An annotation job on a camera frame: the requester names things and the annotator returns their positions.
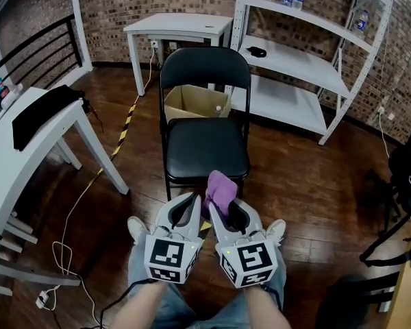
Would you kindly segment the white steel column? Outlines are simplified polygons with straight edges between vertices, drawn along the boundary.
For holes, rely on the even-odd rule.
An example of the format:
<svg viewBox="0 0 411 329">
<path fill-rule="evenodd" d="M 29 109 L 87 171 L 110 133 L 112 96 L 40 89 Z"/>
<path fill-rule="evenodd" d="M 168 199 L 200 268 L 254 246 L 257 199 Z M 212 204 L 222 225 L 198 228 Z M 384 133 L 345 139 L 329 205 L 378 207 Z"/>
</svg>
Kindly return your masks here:
<svg viewBox="0 0 411 329">
<path fill-rule="evenodd" d="M 86 42 L 86 36 L 84 32 L 80 3 L 79 3 L 79 0 L 71 0 L 71 1 L 72 1 L 72 6 L 73 6 L 73 14 L 75 17 L 77 35 L 78 35 L 79 44 L 80 44 L 81 51 L 82 51 L 82 60 L 83 60 L 82 67 L 85 70 L 85 72 L 88 73 L 93 70 L 93 67 L 92 67 L 92 62 L 90 59 L 90 54 L 88 51 L 88 45 Z"/>
</svg>

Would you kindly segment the wooden board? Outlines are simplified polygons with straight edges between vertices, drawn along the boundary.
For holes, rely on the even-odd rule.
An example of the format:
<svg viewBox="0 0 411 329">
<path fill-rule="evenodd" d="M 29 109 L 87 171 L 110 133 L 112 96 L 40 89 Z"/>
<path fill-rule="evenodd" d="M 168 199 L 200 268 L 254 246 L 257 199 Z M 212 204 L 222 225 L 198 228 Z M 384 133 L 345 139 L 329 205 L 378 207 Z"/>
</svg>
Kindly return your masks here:
<svg viewBox="0 0 411 329">
<path fill-rule="evenodd" d="M 411 261 L 402 265 L 384 329 L 411 329 Z"/>
</svg>

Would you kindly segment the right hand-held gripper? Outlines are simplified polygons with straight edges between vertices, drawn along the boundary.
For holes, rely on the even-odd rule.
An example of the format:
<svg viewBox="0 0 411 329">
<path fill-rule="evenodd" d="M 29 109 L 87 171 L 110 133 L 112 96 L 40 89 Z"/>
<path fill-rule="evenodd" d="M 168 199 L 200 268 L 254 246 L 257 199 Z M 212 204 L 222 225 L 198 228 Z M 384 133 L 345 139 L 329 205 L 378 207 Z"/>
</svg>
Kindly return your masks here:
<svg viewBox="0 0 411 329">
<path fill-rule="evenodd" d="M 264 284 L 277 270 L 274 244 L 258 231 L 262 229 L 258 212 L 241 199 L 235 198 L 233 203 L 234 225 L 239 231 L 230 230 L 214 202 L 208 204 L 219 242 L 215 247 L 219 264 L 237 289 Z M 242 234 L 250 235 L 241 238 Z"/>
</svg>

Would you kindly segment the black folding chair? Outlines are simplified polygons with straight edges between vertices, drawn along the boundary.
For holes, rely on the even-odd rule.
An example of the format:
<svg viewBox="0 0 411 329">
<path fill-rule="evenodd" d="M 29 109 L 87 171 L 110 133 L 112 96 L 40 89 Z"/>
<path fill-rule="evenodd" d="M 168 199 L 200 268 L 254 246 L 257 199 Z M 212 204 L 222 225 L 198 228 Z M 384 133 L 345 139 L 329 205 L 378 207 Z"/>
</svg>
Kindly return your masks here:
<svg viewBox="0 0 411 329">
<path fill-rule="evenodd" d="M 168 88 L 215 83 L 245 90 L 245 119 L 229 117 L 167 119 L 164 91 Z M 251 74 L 247 61 L 224 47 L 187 47 L 173 52 L 159 79 L 160 134 L 166 196 L 171 189 L 205 186 L 213 170 L 236 183 L 242 195 L 251 168 L 247 151 Z"/>
</svg>

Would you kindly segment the person's left forearm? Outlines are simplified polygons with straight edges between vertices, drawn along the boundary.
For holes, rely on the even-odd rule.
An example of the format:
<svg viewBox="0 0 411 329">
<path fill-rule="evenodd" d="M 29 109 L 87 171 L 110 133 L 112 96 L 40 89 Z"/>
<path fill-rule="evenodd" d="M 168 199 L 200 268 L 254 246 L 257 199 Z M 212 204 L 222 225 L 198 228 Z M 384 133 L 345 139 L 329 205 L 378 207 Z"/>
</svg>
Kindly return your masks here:
<svg viewBox="0 0 411 329">
<path fill-rule="evenodd" d="M 150 329 L 167 290 L 167 283 L 144 284 L 116 314 L 109 329 Z"/>
</svg>

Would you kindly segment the person's right leg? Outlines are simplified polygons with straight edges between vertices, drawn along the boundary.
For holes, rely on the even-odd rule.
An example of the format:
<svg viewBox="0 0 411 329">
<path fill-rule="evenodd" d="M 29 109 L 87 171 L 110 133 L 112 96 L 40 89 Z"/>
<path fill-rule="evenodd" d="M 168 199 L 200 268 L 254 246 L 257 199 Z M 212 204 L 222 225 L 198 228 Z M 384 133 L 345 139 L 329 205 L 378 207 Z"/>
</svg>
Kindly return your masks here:
<svg viewBox="0 0 411 329">
<path fill-rule="evenodd" d="M 284 306 L 286 266 L 282 253 L 278 248 L 275 249 L 275 256 L 277 259 L 277 270 L 265 286 L 273 289 L 279 295 L 279 297 L 276 297 L 274 294 L 266 291 L 272 297 L 278 309 L 282 312 Z M 232 301 L 225 305 L 212 318 L 197 320 L 196 323 L 199 327 L 198 329 L 251 329 L 249 311 L 243 291 L 244 289 L 242 289 L 242 291 Z"/>
</svg>

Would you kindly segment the black fabric bag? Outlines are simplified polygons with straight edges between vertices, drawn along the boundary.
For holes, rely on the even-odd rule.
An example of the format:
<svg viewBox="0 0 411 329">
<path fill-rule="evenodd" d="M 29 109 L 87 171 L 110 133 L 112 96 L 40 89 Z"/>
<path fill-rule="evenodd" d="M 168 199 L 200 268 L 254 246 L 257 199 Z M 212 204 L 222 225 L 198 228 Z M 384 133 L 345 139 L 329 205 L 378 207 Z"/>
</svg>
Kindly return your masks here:
<svg viewBox="0 0 411 329">
<path fill-rule="evenodd" d="M 59 111 L 85 98 L 82 90 L 62 85 L 49 90 L 24 109 L 12 122 L 14 148 L 23 151 L 36 132 Z"/>
</svg>

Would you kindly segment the long yellow black floor tape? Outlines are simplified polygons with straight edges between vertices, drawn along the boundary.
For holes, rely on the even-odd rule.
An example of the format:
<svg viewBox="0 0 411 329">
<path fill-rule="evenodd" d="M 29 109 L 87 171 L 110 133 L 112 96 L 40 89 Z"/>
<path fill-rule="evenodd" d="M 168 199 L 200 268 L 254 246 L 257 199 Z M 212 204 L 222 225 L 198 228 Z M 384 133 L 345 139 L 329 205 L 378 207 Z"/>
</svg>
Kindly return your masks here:
<svg viewBox="0 0 411 329">
<path fill-rule="evenodd" d="M 121 150 L 121 147 L 122 147 L 122 145 L 123 145 L 123 142 L 124 142 L 124 140 L 125 140 L 125 138 L 126 138 L 126 136 L 127 136 L 129 124 L 130 124 L 130 121 L 131 121 L 131 119 L 132 119 L 132 115 L 133 115 L 133 113 L 134 113 L 134 111 L 135 111 L 135 109 L 136 109 L 136 104 L 137 104 L 137 102 L 138 102 L 139 97 L 140 97 L 140 96 L 138 95 L 138 96 L 136 97 L 135 101 L 133 102 L 133 104 L 131 105 L 131 107 L 129 108 L 129 112 L 128 112 L 127 117 L 126 117 L 125 124 L 124 124 L 123 129 L 122 129 L 122 131 L 121 131 L 121 133 L 120 133 L 119 140 L 118 140 L 118 143 L 117 143 L 117 145 L 116 145 L 116 148 L 114 149 L 114 151 L 113 151 L 112 154 L 110 155 L 110 160 L 113 160 L 113 159 L 117 156 L 117 154 L 119 153 L 119 151 Z"/>
</svg>

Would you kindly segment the small white table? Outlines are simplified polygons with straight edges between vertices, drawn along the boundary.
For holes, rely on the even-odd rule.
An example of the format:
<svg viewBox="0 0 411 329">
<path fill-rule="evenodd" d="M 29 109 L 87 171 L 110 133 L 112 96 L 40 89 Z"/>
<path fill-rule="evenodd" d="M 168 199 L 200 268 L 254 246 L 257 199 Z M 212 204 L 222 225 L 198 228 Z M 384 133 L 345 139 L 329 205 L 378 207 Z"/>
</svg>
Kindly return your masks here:
<svg viewBox="0 0 411 329">
<path fill-rule="evenodd" d="M 164 62 L 165 40 L 189 41 L 203 43 L 210 40 L 212 46 L 223 43 L 228 46 L 233 19 L 226 16 L 192 13 L 157 13 L 153 16 L 141 19 L 127 27 L 123 31 L 127 35 L 129 55 L 139 96 L 145 94 L 145 84 L 141 75 L 141 67 L 138 56 L 138 35 L 145 35 L 151 41 L 158 42 L 158 48 L 152 49 L 155 56 L 162 64 Z"/>
</svg>

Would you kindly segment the person's right white shoe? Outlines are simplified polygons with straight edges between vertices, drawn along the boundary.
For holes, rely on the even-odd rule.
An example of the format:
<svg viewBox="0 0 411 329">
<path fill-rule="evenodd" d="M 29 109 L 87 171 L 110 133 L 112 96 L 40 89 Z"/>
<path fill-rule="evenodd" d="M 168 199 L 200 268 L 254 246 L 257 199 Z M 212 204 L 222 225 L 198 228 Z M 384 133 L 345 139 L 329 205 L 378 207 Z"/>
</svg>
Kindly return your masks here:
<svg viewBox="0 0 411 329">
<path fill-rule="evenodd" d="M 286 231 L 286 222 L 283 219 L 275 220 L 266 229 L 266 238 L 279 247 Z"/>
</svg>

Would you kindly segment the purple cloth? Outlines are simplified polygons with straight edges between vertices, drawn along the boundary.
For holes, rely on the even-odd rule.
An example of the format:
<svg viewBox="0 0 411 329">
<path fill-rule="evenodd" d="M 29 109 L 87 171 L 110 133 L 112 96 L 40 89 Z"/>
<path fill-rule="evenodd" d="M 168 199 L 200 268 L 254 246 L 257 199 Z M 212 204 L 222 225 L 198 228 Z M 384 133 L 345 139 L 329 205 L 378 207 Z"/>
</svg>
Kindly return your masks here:
<svg viewBox="0 0 411 329">
<path fill-rule="evenodd" d="M 208 206 L 213 202 L 224 217 L 228 217 L 229 205 L 236 198 L 238 186 L 220 171 L 213 170 L 208 177 L 205 200 L 201 207 L 201 215 L 210 218 Z"/>
</svg>

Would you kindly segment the white desk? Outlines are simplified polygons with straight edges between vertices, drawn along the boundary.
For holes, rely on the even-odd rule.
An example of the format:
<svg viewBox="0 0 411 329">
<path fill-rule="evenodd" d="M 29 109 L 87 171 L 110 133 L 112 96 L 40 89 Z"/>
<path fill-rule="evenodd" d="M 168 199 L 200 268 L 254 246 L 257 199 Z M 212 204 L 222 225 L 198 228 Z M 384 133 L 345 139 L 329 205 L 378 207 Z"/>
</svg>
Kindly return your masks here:
<svg viewBox="0 0 411 329">
<path fill-rule="evenodd" d="M 62 140 L 70 127 L 76 127 L 78 134 L 105 174 L 117 188 L 126 194 L 128 185 L 116 170 L 105 152 L 82 108 L 83 101 L 78 99 L 52 116 L 34 135 L 23 151 L 14 148 L 12 122 L 21 111 L 38 98 L 45 90 L 29 88 L 0 120 L 0 235 L 8 229 L 8 217 L 28 180 L 53 146 Z M 73 275 L 41 272 L 36 273 L 29 267 L 0 259 L 0 275 L 23 282 L 37 282 L 77 287 L 81 281 Z"/>
</svg>

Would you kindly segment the white metal shelf rack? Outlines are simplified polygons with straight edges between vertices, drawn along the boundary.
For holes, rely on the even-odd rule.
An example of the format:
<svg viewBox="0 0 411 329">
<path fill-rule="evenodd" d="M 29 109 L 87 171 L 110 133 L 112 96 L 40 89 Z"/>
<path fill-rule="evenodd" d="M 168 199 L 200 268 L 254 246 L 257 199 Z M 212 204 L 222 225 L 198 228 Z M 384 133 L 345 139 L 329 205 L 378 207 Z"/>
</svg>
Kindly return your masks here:
<svg viewBox="0 0 411 329">
<path fill-rule="evenodd" d="M 251 111 L 261 117 L 300 127 L 320 135 L 319 144 L 324 145 L 348 111 L 359 93 L 382 44 L 393 0 L 376 0 L 382 5 L 382 16 L 372 43 L 354 35 L 350 30 L 354 13 L 361 3 L 354 0 L 345 25 L 341 26 L 320 16 L 267 0 L 236 0 L 234 24 L 230 46 L 249 65 L 274 71 L 328 90 L 336 96 L 336 114 L 326 124 L 319 96 L 297 86 L 291 86 L 259 75 L 251 77 Z M 318 56 L 279 44 L 267 39 L 250 36 L 247 24 L 251 8 L 262 8 L 293 17 L 313 26 L 325 29 L 341 38 L 334 58 L 328 62 Z M 352 88 L 347 88 L 342 79 L 344 44 L 350 42 L 366 51 L 367 57 Z"/>
</svg>

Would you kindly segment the person's left leg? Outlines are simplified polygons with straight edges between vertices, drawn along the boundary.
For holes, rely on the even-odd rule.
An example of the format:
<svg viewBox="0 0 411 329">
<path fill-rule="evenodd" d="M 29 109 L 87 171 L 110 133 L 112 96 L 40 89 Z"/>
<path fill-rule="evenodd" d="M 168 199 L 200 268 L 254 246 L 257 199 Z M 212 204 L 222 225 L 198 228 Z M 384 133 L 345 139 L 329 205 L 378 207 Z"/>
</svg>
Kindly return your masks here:
<svg viewBox="0 0 411 329">
<path fill-rule="evenodd" d="M 143 232 L 131 250 L 128 264 L 128 285 L 148 278 L 144 266 L 145 242 Z M 173 283 L 166 283 L 166 291 L 158 305 L 150 329 L 198 329 L 195 312 L 187 305 L 184 297 Z"/>
</svg>

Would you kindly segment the person's left white shoe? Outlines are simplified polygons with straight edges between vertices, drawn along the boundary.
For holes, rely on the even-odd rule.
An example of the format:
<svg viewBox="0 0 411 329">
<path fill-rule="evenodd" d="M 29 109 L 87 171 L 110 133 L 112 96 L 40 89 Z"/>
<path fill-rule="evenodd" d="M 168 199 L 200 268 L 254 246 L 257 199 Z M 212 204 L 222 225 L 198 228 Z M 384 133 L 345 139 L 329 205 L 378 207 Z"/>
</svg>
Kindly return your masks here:
<svg viewBox="0 0 411 329">
<path fill-rule="evenodd" d="M 145 223 L 138 217 L 136 216 L 131 216 L 127 220 L 127 228 L 129 231 L 129 234 L 131 235 L 134 244 L 137 244 L 137 242 L 140 239 L 140 236 L 145 233 L 147 234 L 149 232 L 148 228 L 146 227 Z"/>
</svg>

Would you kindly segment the person's right forearm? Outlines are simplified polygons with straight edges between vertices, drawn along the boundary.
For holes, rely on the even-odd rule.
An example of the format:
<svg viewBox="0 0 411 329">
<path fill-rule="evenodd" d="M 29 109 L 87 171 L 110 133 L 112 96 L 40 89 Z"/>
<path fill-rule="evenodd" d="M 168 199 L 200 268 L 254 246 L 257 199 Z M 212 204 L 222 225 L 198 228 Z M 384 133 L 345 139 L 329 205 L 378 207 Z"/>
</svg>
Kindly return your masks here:
<svg viewBox="0 0 411 329">
<path fill-rule="evenodd" d="M 251 329 L 291 329 L 272 297 L 259 286 L 244 288 Z"/>
</svg>

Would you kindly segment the open cardboard box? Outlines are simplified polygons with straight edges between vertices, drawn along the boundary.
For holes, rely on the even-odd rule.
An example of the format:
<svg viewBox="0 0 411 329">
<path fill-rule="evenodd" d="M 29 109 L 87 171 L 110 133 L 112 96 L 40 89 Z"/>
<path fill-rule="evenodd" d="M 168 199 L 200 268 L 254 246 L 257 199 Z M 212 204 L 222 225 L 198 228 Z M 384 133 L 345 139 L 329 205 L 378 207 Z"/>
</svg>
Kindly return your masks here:
<svg viewBox="0 0 411 329">
<path fill-rule="evenodd" d="M 216 106 L 222 107 L 220 118 L 228 117 L 231 96 L 208 88 L 183 85 L 174 87 L 164 97 L 164 114 L 167 121 L 181 118 L 215 118 Z"/>
</svg>

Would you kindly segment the black metal stand legs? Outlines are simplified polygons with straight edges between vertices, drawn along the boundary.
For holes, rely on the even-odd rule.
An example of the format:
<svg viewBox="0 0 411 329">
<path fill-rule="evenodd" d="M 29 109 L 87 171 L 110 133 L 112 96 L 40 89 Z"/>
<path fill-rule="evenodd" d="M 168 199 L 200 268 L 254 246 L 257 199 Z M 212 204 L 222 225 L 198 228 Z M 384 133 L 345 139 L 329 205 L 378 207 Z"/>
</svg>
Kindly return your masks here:
<svg viewBox="0 0 411 329">
<path fill-rule="evenodd" d="M 393 236 L 396 232 L 398 232 L 409 220 L 409 215 L 405 216 L 399 223 L 394 225 L 391 229 L 381 235 L 374 243 L 372 243 L 360 256 L 359 259 L 363 262 L 367 267 L 387 267 L 387 266 L 395 266 L 395 265 L 402 265 L 407 263 L 408 261 L 411 262 L 411 248 L 400 254 L 394 258 L 389 259 L 372 259 L 369 260 L 371 254 L 379 247 L 382 243 L 387 241 L 391 236 Z M 411 242 L 411 238 L 405 238 L 404 241 Z"/>
</svg>

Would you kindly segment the person's white shoe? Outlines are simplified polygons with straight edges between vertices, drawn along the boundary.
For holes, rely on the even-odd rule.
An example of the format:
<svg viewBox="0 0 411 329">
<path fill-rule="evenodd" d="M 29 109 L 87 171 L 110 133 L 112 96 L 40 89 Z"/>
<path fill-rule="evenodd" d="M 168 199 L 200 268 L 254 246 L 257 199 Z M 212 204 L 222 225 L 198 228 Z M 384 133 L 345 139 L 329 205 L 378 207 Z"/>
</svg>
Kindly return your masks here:
<svg viewBox="0 0 411 329">
<path fill-rule="evenodd" d="M 129 231 L 129 234 L 131 235 L 134 244 L 137 244 L 137 242 L 140 239 L 140 236 L 145 233 L 147 234 L 149 232 L 148 228 L 146 227 L 145 223 L 138 217 L 136 216 L 131 216 L 127 220 L 127 228 Z"/>
<path fill-rule="evenodd" d="M 266 229 L 266 238 L 279 247 L 286 231 L 286 222 L 283 219 L 275 220 Z"/>
</svg>

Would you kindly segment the black metal railing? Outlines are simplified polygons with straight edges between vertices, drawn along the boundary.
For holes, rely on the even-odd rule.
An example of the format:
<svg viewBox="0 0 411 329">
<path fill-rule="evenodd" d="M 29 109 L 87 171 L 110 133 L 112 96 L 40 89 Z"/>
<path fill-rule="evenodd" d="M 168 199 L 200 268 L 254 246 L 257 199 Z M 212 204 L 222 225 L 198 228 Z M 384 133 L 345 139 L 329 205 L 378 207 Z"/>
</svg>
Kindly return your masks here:
<svg viewBox="0 0 411 329">
<path fill-rule="evenodd" d="M 0 78 L 28 88 L 53 88 L 83 65 L 70 14 L 25 39 L 0 59 Z"/>
</svg>

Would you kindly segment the person's leg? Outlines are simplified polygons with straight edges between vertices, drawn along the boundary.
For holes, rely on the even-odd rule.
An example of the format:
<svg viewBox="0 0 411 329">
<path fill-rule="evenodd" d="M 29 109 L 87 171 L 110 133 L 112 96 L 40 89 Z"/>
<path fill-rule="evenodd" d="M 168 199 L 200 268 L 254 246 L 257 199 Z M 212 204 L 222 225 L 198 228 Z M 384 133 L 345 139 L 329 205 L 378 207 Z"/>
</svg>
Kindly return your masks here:
<svg viewBox="0 0 411 329">
<path fill-rule="evenodd" d="M 277 259 L 277 270 L 265 286 L 273 289 L 279 295 L 279 297 L 276 297 L 274 294 L 266 291 L 272 297 L 278 309 L 282 312 L 284 306 L 286 266 L 282 253 L 278 248 L 275 249 L 275 256 Z M 197 320 L 196 323 L 199 327 L 198 329 L 251 329 L 249 311 L 243 291 L 244 289 L 242 289 L 242 291 L 232 301 L 225 305 L 212 318 Z"/>
<path fill-rule="evenodd" d="M 131 250 L 128 264 L 128 285 L 148 278 L 144 266 L 145 242 L 143 232 Z M 166 283 L 166 291 L 158 305 L 150 329 L 198 329 L 195 312 L 187 305 L 184 297 L 173 283 Z"/>
</svg>

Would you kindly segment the white plastic device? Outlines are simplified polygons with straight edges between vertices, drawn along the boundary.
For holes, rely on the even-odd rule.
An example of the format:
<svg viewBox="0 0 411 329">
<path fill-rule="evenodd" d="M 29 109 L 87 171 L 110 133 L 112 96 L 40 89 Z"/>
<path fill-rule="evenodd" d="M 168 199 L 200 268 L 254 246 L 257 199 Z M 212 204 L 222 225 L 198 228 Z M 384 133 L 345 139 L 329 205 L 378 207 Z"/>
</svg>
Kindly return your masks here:
<svg viewBox="0 0 411 329">
<path fill-rule="evenodd" d="M 23 92 L 23 85 L 17 84 L 13 90 L 10 90 L 1 100 L 1 108 L 7 110 Z"/>
</svg>

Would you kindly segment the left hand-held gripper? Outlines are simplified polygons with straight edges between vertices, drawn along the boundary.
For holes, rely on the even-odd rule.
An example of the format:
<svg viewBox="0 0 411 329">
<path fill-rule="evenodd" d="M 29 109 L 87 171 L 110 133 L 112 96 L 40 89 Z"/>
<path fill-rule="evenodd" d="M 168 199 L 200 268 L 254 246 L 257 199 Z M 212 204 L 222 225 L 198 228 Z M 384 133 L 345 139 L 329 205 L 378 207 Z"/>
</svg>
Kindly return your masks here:
<svg viewBox="0 0 411 329">
<path fill-rule="evenodd" d="M 184 284 L 192 271 L 203 240 L 198 237 L 201 196 L 184 193 L 165 203 L 145 241 L 144 266 L 149 278 Z M 184 227 L 184 235 L 169 229 Z"/>
</svg>

